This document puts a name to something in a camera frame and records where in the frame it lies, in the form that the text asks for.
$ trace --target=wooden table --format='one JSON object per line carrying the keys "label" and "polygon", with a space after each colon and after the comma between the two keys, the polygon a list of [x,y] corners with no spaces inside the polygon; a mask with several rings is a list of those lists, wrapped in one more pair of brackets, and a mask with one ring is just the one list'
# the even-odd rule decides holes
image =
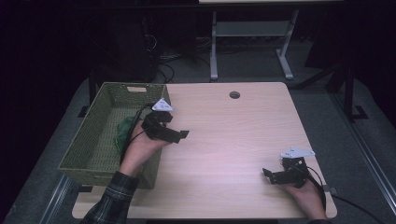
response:
{"label": "wooden table", "polygon": [[[283,83],[167,85],[176,108],[169,128],[189,130],[186,139],[163,149],[156,187],[138,189],[129,218],[303,217],[292,198],[271,185],[262,168],[283,171],[281,152],[311,149]],[[230,92],[238,91],[233,99]],[[321,171],[315,157],[307,165]],[[78,195],[73,216],[83,218],[105,188]],[[336,208],[327,193],[327,215]]]}

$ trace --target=dark background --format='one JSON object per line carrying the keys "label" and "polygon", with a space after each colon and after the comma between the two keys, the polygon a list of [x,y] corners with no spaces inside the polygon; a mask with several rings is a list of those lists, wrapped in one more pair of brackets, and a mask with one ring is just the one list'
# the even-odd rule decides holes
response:
{"label": "dark background", "polygon": [[[346,53],[352,55],[355,76],[371,90],[396,126],[394,9],[389,1],[371,0],[346,1],[329,10],[324,18],[315,10],[302,10],[293,38],[315,40],[308,66],[326,68]],[[149,23],[147,32],[180,47],[180,51],[193,52],[194,38],[210,34],[208,12],[169,15],[156,12],[156,20]],[[92,70],[99,74],[98,82],[150,82],[155,77],[155,55],[147,55],[142,47],[144,41],[134,37],[134,32],[123,30],[124,24],[136,25],[144,16],[76,10],[76,2],[71,0],[0,0],[1,220],[74,92]],[[135,41],[127,43],[120,34],[129,34]],[[110,55],[97,48],[96,42]],[[120,50],[128,45],[132,51]],[[116,63],[113,56],[122,64]],[[122,68],[131,57],[134,65]]]}

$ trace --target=black cable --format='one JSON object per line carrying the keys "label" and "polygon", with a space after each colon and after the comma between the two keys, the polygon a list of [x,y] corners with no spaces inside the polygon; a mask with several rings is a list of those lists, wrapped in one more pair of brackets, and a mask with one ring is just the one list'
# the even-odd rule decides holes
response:
{"label": "black cable", "polygon": [[376,222],[378,222],[378,223],[380,223],[380,224],[385,224],[385,223],[382,222],[378,217],[376,217],[375,215],[373,215],[371,212],[367,211],[367,210],[364,209],[363,207],[361,207],[361,206],[359,206],[359,205],[357,205],[357,204],[355,204],[355,203],[353,203],[353,202],[350,202],[350,201],[348,201],[347,199],[341,198],[341,197],[339,197],[339,196],[336,196],[336,195],[333,195],[333,194],[332,194],[332,196],[333,196],[334,198],[338,199],[338,200],[341,200],[341,201],[343,201],[343,202],[345,202],[345,203],[348,203],[348,204],[350,204],[350,205],[352,205],[352,206],[354,206],[354,207],[360,209],[361,211],[363,211],[364,213],[366,213],[367,215],[369,215],[370,217],[372,217]]}
{"label": "black cable", "polygon": [[[312,170],[312,171],[318,176],[318,178],[319,178],[319,180],[320,180],[320,184],[323,186],[319,174],[318,174],[314,169],[312,169],[311,167],[307,167],[307,168],[309,168],[310,170]],[[345,203],[348,203],[348,204],[350,204],[350,205],[352,205],[352,206],[354,206],[354,207],[360,209],[362,212],[366,213],[368,216],[370,216],[371,218],[373,218],[373,219],[374,219],[375,221],[377,221],[378,223],[384,224],[384,222],[382,222],[378,217],[376,217],[375,215],[373,215],[372,213],[370,213],[369,211],[367,211],[367,210],[364,209],[363,207],[361,207],[361,206],[359,206],[359,205],[357,205],[357,204],[355,204],[355,203],[353,203],[353,202],[351,202],[351,201],[349,201],[349,200],[347,200],[347,199],[344,199],[344,198],[341,198],[341,197],[339,197],[339,196],[336,196],[336,195],[334,195],[334,194],[331,194],[331,195],[332,195],[332,197],[334,197],[335,199],[341,200],[341,201],[343,201],[343,202],[345,202]]]}
{"label": "black cable", "polygon": [[139,136],[139,135],[142,134],[142,133],[145,133],[148,129],[149,129],[149,128],[143,130],[142,132],[140,132],[139,134],[137,134],[135,137],[133,137],[133,138],[131,139],[131,141],[129,141],[129,146],[130,146],[131,143],[136,139],[137,136]]}
{"label": "black cable", "polygon": [[145,106],[143,106],[141,109],[139,109],[138,111],[136,111],[136,114],[135,114],[135,116],[134,116],[134,121],[131,123],[131,127],[130,127],[129,130],[128,130],[128,133],[127,133],[127,135],[126,135],[126,139],[125,139],[124,145],[123,145],[123,147],[122,147],[122,152],[121,152],[121,155],[120,155],[120,164],[122,163],[122,161],[123,161],[123,159],[124,159],[124,157],[125,157],[125,152],[126,152],[128,146],[129,146],[129,145],[131,144],[131,142],[132,142],[130,138],[131,138],[131,135],[132,135],[132,133],[133,133],[133,131],[134,131],[134,128],[136,127],[137,122],[140,120],[140,116],[142,115],[143,110],[146,109],[146,107],[149,107],[149,106],[151,106],[151,105],[145,105]]}
{"label": "black cable", "polygon": [[309,167],[309,166],[307,166],[306,168],[310,169],[311,171],[313,171],[313,172],[317,175],[317,177],[318,177],[318,179],[319,179],[319,182],[320,182],[320,185],[323,186],[323,182],[322,182],[322,180],[321,180],[320,175],[318,174],[318,172],[316,172],[314,169],[312,169],[312,168]]}
{"label": "black cable", "polygon": [[159,70],[160,74],[161,74],[161,75],[163,76],[163,78],[164,78],[164,83],[166,84],[166,83],[171,82],[171,81],[173,80],[173,78],[175,77],[175,69],[173,69],[172,66],[170,66],[170,65],[168,65],[168,64],[165,64],[165,63],[159,63],[159,65],[165,66],[165,67],[169,68],[169,69],[172,71],[171,77],[168,78],[162,70]]}
{"label": "black cable", "polygon": [[204,62],[210,68],[210,63],[207,62],[205,59],[203,59],[201,57],[198,57],[198,56],[195,56],[195,58],[201,60],[202,62]]}
{"label": "black cable", "polygon": [[174,60],[178,60],[178,59],[181,59],[181,58],[183,58],[183,55],[181,55],[181,54],[180,55],[175,55],[172,58],[163,59],[162,63],[170,63],[170,62],[172,62]]}
{"label": "black cable", "polygon": [[312,175],[307,175],[304,171],[302,171],[301,169],[299,169],[298,167],[296,167],[294,165],[290,164],[290,167],[292,167],[293,169],[295,169],[298,172],[302,173],[305,178],[309,179],[315,185],[315,187],[319,191],[319,197],[321,199],[323,209],[326,211],[326,194],[324,193],[324,188],[323,188],[323,184],[321,182],[321,179],[319,178],[320,179],[320,184],[319,184],[318,181]]}

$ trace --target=table leg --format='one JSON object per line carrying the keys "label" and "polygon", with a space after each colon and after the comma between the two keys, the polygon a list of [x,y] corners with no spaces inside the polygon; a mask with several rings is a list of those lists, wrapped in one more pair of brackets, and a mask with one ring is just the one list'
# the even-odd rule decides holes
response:
{"label": "table leg", "polygon": [[214,11],[212,21],[212,51],[210,52],[210,79],[217,80],[218,78],[218,59],[216,58],[216,11]]}
{"label": "table leg", "polygon": [[286,32],[286,35],[285,35],[285,42],[282,46],[282,49],[276,50],[276,56],[279,59],[280,65],[282,66],[283,73],[285,74],[285,77],[287,80],[292,80],[293,74],[291,73],[291,70],[290,70],[288,61],[286,60],[285,55],[286,55],[286,50],[288,49],[288,46],[289,46],[291,35],[293,34],[294,25],[297,21],[298,13],[299,13],[298,9],[293,11],[293,14],[291,15],[291,19],[289,22],[288,31]]}

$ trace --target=hand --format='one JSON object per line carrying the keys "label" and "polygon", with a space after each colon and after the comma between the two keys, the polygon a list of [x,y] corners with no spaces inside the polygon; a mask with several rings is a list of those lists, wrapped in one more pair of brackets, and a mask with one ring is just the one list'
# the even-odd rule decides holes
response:
{"label": "hand", "polygon": [[293,197],[310,220],[327,219],[318,189],[310,180],[307,179],[300,189],[295,188],[293,184],[282,185],[282,188]]}
{"label": "hand", "polygon": [[131,136],[131,139],[134,137],[135,139],[128,146],[120,166],[121,173],[133,177],[136,177],[140,165],[148,160],[154,152],[171,144],[159,139],[150,139],[142,128],[142,122],[139,121],[136,124]]}

